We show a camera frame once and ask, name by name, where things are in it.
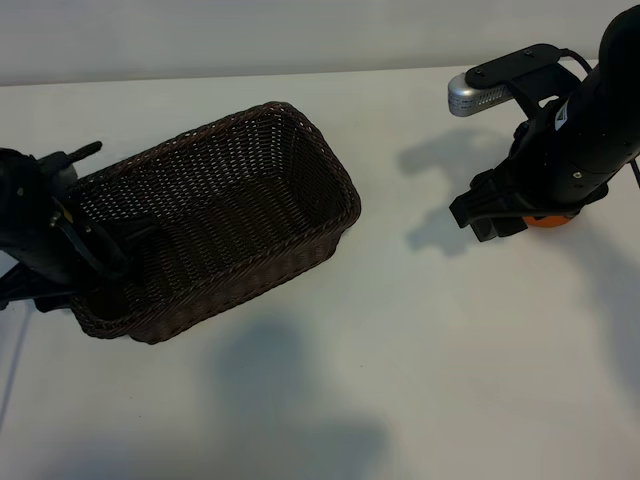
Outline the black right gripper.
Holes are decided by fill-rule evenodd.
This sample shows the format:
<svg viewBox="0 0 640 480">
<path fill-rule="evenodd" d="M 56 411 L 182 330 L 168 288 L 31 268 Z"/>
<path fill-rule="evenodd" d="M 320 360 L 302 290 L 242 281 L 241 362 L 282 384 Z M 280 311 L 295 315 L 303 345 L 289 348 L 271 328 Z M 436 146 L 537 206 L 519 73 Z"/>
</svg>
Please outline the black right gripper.
<svg viewBox="0 0 640 480">
<path fill-rule="evenodd" d="M 573 127 L 570 101 L 553 101 L 518 127 L 507 159 L 482 172 L 449 210 L 480 242 L 525 231 L 525 221 L 569 221 L 609 193 L 609 171 L 589 166 L 593 152 Z"/>
</svg>

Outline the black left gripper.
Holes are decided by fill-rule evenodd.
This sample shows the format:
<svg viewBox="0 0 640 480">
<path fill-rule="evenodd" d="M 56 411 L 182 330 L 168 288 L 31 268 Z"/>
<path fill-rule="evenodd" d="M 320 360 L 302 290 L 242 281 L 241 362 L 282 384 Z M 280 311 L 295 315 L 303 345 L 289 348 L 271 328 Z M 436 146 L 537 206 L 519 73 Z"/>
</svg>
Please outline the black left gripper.
<svg viewBox="0 0 640 480">
<path fill-rule="evenodd" d="M 124 220 L 124 245 L 135 249 L 158 231 L 152 215 Z M 1 277 L 1 309 L 14 301 L 68 296 L 70 286 L 118 280 L 128 273 L 128 256 L 113 235 L 78 209 L 66 207 L 51 195 L 30 212 L 24 263 Z"/>
</svg>

